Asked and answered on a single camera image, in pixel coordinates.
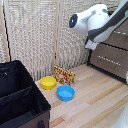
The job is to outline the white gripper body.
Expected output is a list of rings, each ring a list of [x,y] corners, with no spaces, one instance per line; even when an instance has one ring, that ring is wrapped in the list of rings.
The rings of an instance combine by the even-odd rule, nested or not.
[[[86,48],[86,49],[95,50],[96,47],[97,47],[97,43],[91,41],[90,39],[88,39],[88,40],[86,41],[86,44],[85,44],[85,48]]]

